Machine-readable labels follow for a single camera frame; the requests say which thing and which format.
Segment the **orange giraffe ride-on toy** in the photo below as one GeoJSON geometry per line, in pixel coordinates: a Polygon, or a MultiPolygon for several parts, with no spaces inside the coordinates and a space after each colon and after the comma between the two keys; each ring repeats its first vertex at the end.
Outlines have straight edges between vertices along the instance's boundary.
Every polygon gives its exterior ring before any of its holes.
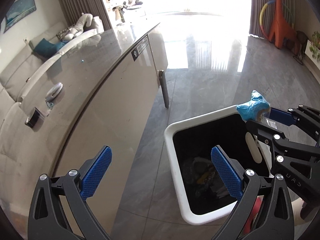
{"type": "Polygon", "coordinates": [[[298,55],[299,49],[300,49],[300,42],[297,38],[297,32],[294,29],[294,24],[288,24],[285,20],[285,17],[283,15],[283,3],[282,0],[272,0],[264,4],[260,11],[259,15],[259,25],[260,29],[263,33],[263,35],[270,41],[274,41],[274,45],[281,49],[283,46],[283,41],[285,39],[291,41],[293,43],[294,48],[294,55],[298,55]],[[263,27],[263,16],[264,12],[267,9],[267,7],[274,3],[275,4],[275,10],[274,10],[274,17],[272,20],[272,24],[270,27],[270,32],[267,35],[265,33],[264,27],[263,27]]]}

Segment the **silver round keychain case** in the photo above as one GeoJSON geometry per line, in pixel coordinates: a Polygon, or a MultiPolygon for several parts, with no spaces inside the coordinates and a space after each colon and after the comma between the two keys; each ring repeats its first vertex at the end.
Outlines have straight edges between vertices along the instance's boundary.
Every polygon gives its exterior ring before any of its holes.
{"type": "Polygon", "coordinates": [[[60,94],[63,89],[63,84],[61,82],[56,83],[46,94],[45,102],[49,109],[53,108],[53,101],[60,94]]]}

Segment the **white swivel stool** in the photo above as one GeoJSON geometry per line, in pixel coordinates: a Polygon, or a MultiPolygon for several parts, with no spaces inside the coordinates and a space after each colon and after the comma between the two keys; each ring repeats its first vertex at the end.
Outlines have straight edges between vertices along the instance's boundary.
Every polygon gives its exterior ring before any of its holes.
{"type": "Polygon", "coordinates": [[[132,22],[142,15],[143,2],[140,0],[125,0],[119,9],[121,21],[132,22]]]}

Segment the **potted green plant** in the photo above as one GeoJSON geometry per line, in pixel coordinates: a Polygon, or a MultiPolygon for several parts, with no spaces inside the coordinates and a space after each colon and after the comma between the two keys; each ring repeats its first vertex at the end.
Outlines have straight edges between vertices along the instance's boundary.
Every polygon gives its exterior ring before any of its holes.
{"type": "Polygon", "coordinates": [[[312,58],[315,59],[317,62],[320,61],[320,33],[315,31],[312,35],[311,45],[309,47],[310,51],[312,52],[312,58]]]}

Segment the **teal throw pillow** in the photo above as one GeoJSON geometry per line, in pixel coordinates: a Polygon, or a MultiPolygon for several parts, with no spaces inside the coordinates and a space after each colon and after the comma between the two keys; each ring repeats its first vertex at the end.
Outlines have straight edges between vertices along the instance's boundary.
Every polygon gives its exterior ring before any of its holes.
{"type": "Polygon", "coordinates": [[[45,38],[43,38],[38,45],[33,49],[37,55],[45,58],[50,58],[54,56],[62,47],[64,47],[68,41],[60,41],[56,44],[50,43],[45,38]]]}

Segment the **light grey sectional sofa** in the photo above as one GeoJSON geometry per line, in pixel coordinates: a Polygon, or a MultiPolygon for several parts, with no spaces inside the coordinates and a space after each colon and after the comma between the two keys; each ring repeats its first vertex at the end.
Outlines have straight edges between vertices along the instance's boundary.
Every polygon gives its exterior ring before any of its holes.
{"type": "Polygon", "coordinates": [[[84,32],[62,47],[54,56],[45,58],[33,52],[38,43],[45,38],[50,43],[60,42],[57,34],[68,28],[63,22],[58,22],[44,33],[33,38],[1,72],[1,122],[16,102],[22,102],[37,80],[69,50],[80,49],[82,46],[95,46],[101,40],[104,32],[102,20],[93,17],[90,27],[84,27],[84,32]]]}

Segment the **white trash bin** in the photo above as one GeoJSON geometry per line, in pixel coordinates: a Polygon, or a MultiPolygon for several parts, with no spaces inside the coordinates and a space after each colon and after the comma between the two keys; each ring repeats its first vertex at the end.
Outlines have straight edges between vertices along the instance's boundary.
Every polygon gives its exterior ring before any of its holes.
{"type": "Polygon", "coordinates": [[[231,213],[243,195],[245,170],[270,175],[270,153],[235,105],[172,123],[164,140],[180,213],[191,225],[231,213]]]}

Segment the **grey brown curtain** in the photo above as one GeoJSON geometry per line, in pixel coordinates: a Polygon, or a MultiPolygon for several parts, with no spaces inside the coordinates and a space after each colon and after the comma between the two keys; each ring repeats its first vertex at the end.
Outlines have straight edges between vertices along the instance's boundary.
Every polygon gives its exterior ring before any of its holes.
{"type": "Polygon", "coordinates": [[[75,24],[82,13],[98,16],[105,30],[112,29],[105,0],[59,0],[63,15],[69,25],[75,24]]]}

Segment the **white plush toy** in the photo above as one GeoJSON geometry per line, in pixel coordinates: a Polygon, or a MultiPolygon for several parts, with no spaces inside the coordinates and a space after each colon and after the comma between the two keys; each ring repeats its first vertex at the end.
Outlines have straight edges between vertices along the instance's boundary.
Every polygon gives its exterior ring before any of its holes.
{"type": "Polygon", "coordinates": [[[68,33],[63,37],[64,41],[70,41],[73,38],[80,36],[84,32],[84,27],[90,27],[92,24],[93,15],[92,14],[81,14],[75,25],[73,25],[68,33]]]}

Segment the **right landscape wall panel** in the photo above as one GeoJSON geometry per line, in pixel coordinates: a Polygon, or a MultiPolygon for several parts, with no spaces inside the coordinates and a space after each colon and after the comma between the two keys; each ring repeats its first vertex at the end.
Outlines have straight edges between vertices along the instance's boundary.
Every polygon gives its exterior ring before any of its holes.
{"type": "Polygon", "coordinates": [[[4,32],[34,11],[36,11],[35,0],[15,1],[6,13],[4,32]]]}

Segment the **blue toy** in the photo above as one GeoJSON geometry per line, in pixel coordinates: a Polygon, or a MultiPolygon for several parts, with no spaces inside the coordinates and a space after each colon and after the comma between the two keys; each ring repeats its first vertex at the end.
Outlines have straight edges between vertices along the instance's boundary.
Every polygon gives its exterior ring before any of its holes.
{"type": "Polygon", "coordinates": [[[248,102],[236,106],[236,110],[244,121],[263,121],[271,113],[269,102],[256,90],[252,90],[251,99],[248,102]]]}

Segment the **black tape roll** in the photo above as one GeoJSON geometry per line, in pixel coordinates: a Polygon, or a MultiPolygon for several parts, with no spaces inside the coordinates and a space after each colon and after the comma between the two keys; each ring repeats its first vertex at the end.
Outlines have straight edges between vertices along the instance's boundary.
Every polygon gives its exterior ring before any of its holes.
{"type": "Polygon", "coordinates": [[[24,124],[31,129],[40,129],[44,123],[44,118],[44,114],[37,107],[34,107],[27,116],[24,124]]]}

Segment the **grey oval coffee table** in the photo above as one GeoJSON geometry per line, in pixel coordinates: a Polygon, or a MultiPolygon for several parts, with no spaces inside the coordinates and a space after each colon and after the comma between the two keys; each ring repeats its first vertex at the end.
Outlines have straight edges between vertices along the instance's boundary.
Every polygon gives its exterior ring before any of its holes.
{"type": "Polygon", "coordinates": [[[112,163],[87,202],[111,232],[133,159],[168,66],[164,25],[142,22],[102,33],[95,46],[61,56],[1,122],[1,208],[18,236],[27,238],[31,199],[40,175],[63,176],[104,146],[112,163]],[[63,89],[53,101],[47,92],[63,89]],[[24,124],[37,107],[40,129],[24,124]]]}

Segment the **patterned cushion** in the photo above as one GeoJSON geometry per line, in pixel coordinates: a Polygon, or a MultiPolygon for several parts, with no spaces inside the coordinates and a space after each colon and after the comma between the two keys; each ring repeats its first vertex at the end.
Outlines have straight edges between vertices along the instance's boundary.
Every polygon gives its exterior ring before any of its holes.
{"type": "Polygon", "coordinates": [[[71,27],[68,27],[60,31],[56,36],[60,41],[70,41],[74,35],[71,33],[71,27]]]}

